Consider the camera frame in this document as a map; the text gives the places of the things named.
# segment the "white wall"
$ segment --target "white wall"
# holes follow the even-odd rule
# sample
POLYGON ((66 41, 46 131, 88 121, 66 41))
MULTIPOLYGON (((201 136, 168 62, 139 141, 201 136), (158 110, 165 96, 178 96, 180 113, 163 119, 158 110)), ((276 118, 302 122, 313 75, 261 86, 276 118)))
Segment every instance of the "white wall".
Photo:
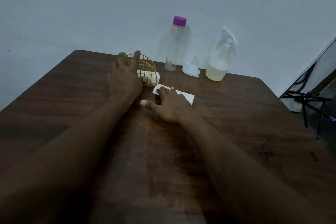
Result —
POLYGON ((205 66, 222 26, 236 35, 229 72, 285 91, 336 35, 334 0, 0 0, 0 109, 75 49, 117 54, 140 49, 165 60, 175 15, 205 66))

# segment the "yellow liquid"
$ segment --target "yellow liquid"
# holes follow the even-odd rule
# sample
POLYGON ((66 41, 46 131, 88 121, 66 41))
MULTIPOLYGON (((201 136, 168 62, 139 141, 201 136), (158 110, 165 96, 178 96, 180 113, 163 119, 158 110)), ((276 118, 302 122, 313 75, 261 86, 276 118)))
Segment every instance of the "yellow liquid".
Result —
POLYGON ((228 70, 219 70, 212 65, 208 65, 205 75, 213 81, 221 81, 227 72, 228 70))

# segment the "cream-colored napkin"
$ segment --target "cream-colored napkin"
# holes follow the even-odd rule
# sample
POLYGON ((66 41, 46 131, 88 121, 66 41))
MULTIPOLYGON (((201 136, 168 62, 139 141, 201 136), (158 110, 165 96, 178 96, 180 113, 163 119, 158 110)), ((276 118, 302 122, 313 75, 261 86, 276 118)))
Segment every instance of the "cream-colored napkin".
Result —
MULTIPOLYGON (((156 95, 158 95, 158 93, 157 93, 156 90, 159 89, 161 86, 163 86, 163 87, 165 87, 165 88, 167 88, 167 89, 170 90, 170 87, 167 87, 167 86, 158 84, 157 86, 155 86, 155 88, 154 88, 154 90, 153 90, 153 93, 156 94, 156 95)), ((182 95, 184 95, 184 97, 188 100, 188 102, 189 102, 191 105, 193 105, 193 101, 194 101, 195 95, 192 95, 192 94, 189 94, 189 93, 185 93, 185 92, 182 92, 182 91, 179 91, 179 90, 176 90, 176 92, 177 92, 178 94, 182 94, 182 95)))
POLYGON ((145 83, 159 83, 160 80, 160 74, 156 72, 150 72, 150 71, 143 71, 143 70, 138 70, 138 76, 143 77, 143 82, 145 83))

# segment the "spray bottle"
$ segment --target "spray bottle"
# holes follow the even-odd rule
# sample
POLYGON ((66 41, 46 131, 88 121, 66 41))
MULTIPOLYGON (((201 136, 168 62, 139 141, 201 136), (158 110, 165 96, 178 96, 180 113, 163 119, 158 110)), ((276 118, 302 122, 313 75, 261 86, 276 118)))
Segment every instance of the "spray bottle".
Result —
POLYGON ((232 47, 233 35, 225 28, 222 28, 222 35, 217 41, 210 59, 205 75, 213 81, 221 81, 229 70, 228 56, 232 47))

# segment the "forearm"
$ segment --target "forearm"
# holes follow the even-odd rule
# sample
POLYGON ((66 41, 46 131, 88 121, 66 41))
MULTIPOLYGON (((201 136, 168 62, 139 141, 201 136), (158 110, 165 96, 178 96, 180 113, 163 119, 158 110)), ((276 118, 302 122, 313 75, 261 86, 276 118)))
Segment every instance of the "forearm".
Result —
POLYGON ((181 122, 226 209, 245 223, 332 223, 199 114, 181 122))
POLYGON ((110 97, 102 106, 3 174, 0 182, 2 220, 4 216, 10 219, 27 209, 31 213, 23 213, 23 216, 32 215, 38 208, 32 207, 32 198, 39 207, 45 207, 45 212, 57 211, 89 177, 112 129, 132 101, 110 97))

